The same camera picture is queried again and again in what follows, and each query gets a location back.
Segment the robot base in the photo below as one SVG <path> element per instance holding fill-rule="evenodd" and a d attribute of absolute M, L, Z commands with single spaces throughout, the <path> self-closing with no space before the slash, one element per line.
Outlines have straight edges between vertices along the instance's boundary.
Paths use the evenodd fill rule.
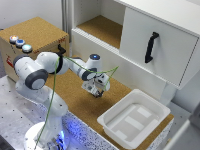
<path fill-rule="evenodd" d="M 44 122 L 35 124 L 26 132 L 25 138 L 24 138 L 24 150 L 56 150 L 56 148 L 53 148 L 53 147 L 51 149 L 49 149 L 48 146 L 41 148 L 41 147 L 39 147 L 39 143 L 35 149 L 36 142 L 35 142 L 34 138 L 36 137 L 36 135 L 40 131 L 40 129 L 43 127 L 43 125 L 44 125 Z M 65 144 L 64 147 L 66 149 L 69 145 L 69 136 L 67 135 L 67 133 L 65 134 L 65 138 L 63 141 Z"/>

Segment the black strap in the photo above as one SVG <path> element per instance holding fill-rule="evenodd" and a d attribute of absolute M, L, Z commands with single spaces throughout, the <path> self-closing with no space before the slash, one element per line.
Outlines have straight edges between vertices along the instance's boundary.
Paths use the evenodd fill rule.
<path fill-rule="evenodd" d="M 63 65 L 63 56 L 62 56 L 62 54 L 58 54 L 58 53 L 56 53 L 59 57 L 60 57 L 60 59 L 59 59 L 59 65 L 58 65 L 58 67 L 57 67 L 57 69 L 56 69 L 56 74 L 62 69 L 62 65 Z"/>

